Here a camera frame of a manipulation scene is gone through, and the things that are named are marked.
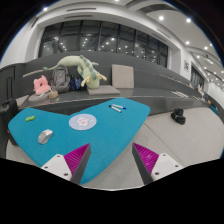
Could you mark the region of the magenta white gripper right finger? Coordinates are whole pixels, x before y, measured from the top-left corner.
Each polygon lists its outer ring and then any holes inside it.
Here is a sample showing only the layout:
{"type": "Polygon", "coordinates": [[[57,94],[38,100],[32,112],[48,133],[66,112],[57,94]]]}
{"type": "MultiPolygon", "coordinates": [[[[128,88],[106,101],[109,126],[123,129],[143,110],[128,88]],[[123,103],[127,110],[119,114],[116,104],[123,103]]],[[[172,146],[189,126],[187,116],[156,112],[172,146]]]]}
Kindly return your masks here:
{"type": "Polygon", "coordinates": [[[183,168],[167,153],[157,154],[137,143],[132,144],[132,154],[145,185],[183,168]]]}

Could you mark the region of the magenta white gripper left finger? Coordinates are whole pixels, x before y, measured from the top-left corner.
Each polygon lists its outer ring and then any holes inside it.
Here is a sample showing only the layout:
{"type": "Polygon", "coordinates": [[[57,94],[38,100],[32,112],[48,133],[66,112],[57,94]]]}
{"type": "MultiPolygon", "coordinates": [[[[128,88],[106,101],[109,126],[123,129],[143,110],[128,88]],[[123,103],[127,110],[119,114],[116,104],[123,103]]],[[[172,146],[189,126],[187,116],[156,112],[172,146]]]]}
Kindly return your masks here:
{"type": "Polygon", "coordinates": [[[66,155],[54,155],[42,169],[79,185],[90,155],[91,145],[86,144],[66,155]]]}

